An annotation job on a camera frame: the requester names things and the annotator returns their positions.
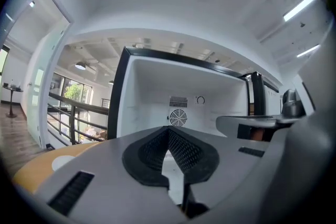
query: black frame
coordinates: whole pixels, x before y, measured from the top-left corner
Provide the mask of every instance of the black frame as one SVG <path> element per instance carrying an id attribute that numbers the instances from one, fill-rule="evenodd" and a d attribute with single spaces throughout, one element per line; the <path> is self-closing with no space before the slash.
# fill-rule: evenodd
<path id="1" fill-rule="evenodd" d="M 253 84 L 253 96 L 254 96 L 254 115 L 266 114 L 266 100 L 264 80 L 262 75 L 258 72 L 251 74 L 251 81 Z"/>
<path id="2" fill-rule="evenodd" d="M 114 78 L 114 84 L 113 84 L 113 89 L 111 93 L 110 104 L 113 104 L 113 105 L 110 105 L 110 108 L 109 108 L 109 118 L 108 118 L 108 125 L 107 125 L 107 130 L 108 130 L 107 139 L 108 140 L 117 138 L 117 123 L 118 123 L 118 113 L 119 113 L 121 90 L 122 90 L 122 86 L 124 83 L 127 65 L 128 65 L 128 62 L 131 56 L 152 57 L 152 58 L 186 63 L 188 65 L 203 67 L 203 68 L 217 71 L 223 74 L 227 74 L 237 79 L 241 79 L 242 81 L 246 81 L 246 78 L 244 78 L 242 74 L 232 71 L 228 68 L 215 65 L 210 62 L 194 59 L 188 56 L 171 54 L 169 52 L 163 52 L 163 51 L 158 51 L 158 50 L 124 47 L 121 57 L 120 57 L 117 71 L 115 73 L 116 76 Z"/>

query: ventilation fan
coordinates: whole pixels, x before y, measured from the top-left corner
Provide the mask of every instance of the ventilation fan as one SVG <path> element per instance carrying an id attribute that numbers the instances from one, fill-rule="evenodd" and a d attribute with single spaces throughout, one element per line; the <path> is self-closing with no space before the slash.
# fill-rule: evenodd
<path id="1" fill-rule="evenodd" d="M 183 126 L 187 121 L 187 114 L 182 109 L 176 109 L 170 114 L 169 118 L 173 126 Z"/>

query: small round table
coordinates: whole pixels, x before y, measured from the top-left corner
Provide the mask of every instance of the small round table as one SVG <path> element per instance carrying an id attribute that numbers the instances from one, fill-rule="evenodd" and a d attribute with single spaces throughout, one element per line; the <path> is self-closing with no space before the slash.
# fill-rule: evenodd
<path id="1" fill-rule="evenodd" d="M 10 95 L 10 107 L 11 107 L 11 109 L 10 109 L 9 113 L 6 113 L 6 116 L 9 117 L 9 118 L 15 118 L 15 117 L 17 117 L 17 115 L 13 113 L 13 109 L 12 109 L 13 92 L 23 92 L 23 90 L 21 90 L 21 89 L 17 90 L 17 89 L 13 89 L 13 88 L 10 88 L 10 87 L 5 87 L 5 86 L 3 86 L 3 88 L 5 88 L 5 89 L 7 89 L 11 92 L 10 93 L 11 94 Z"/>

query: metal railing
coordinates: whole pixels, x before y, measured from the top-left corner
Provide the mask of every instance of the metal railing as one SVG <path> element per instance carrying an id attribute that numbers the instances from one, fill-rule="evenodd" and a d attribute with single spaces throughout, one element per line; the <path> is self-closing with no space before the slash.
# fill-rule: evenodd
<path id="1" fill-rule="evenodd" d="M 102 114 L 102 115 L 108 115 L 109 110 L 107 108 L 102 108 L 100 106 L 96 106 L 96 105 L 89 105 L 89 104 L 85 104 L 85 103 L 80 103 L 77 101 L 74 101 L 72 99 L 69 98 L 65 98 L 62 96 L 59 96 L 57 94 L 54 93 L 49 93 L 49 96 L 52 97 L 53 99 L 56 99 L 59 102 L 59 107 L 55 107 L 54 105 L 51 105 L 50 103 L 48 103 L 48 112 L 47 114 L 52 117 L 55 121 L 57 121 L 59 123 L 59 128 L 57 128 L 56 126 L 54 126 L 49 120 L 47 120 L 48 124 L 50 126 L 52 126 L 59 134 L 55 134 L 54 132 L 52 132 L 49 128 L 48 128 L 48 132 L 53 135 L 58 141 L 60 141 L 61 143 L 63 143 L 64 145 L 68 146 L 68 144 L 61 139 L 61 136 L 66 137 L 67 139 L 69 139 L 69 141 L 72 143 L 72 145 L 76 145 L 76 144 L 80 144 L 81 141 L 79 141 L 79 139 L 76 140 L 76 133 L 78 133 L 77 137 L 79 137 L 79 134 L 90 139 L 90 140 L 94 140 L 94 141 L 104 141 L 104 139 L 98 138 L 98 137 L 94 137 L 92 135 L 89 135 L 85 132 L 82 132 L 78 129 L 76 129 L 76 125 L 75 125 L 75 121 L 77 121 L 77 128 L 79 128 L 79 122 L 82 122 L 84 124 L 93 126 L 93 127 L 97 127 L 101 130 L 107 130 L 106 126 L 102 126 L 100 124 L 95 124 L 93 122 L 89 122 L 86 121 L 84 119 L 80 118 L 80 112 L 94 112 L 94 113 L 98 113 L 98 114 Z M 65 108 L 61 108 L 61 102 L 67 104 L 68 106 L 66 106 Z M 57 118 L 56 116 L 54 116 L 52 113 L 57 112 L 59 117 Z M 66 115 L 67 117 L 69 117 L 69 121 L 68 123 L 63 122 L 61 120 L 61 115 Z M 69 129 L 69 134 L 63 132 L 61 130 L 61 125 L 64 125 L 65 127 L 67 127 Z"/>

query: glass door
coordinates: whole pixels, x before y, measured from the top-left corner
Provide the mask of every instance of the glass door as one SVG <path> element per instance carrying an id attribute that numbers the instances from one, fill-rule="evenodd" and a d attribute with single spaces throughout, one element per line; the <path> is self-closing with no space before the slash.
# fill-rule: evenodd
<path id="1" fill-rule="evenodd" d="M 51 58 L 54 54 L 54 48 L 57 47 L 68 26 L 69 22 L 65 19 L 65 17 L 63 17 L 55 25 L 55 27 L 44 38 L 42 38 L 35 51 L 37 56 L 35 64 L 32 67 L 29 83 L 30 87 L 28 87 L 27 92 L 27 125 L 29 133 L 40 146 L 43 145 L 43 142 L 40 138 L 39 117 L 45 116 L 39 115 L 39 102 L 41 99 L 40 86 L 42 85 L 42 81 L 46 75 L 45 70 L 51 62 Z"/>

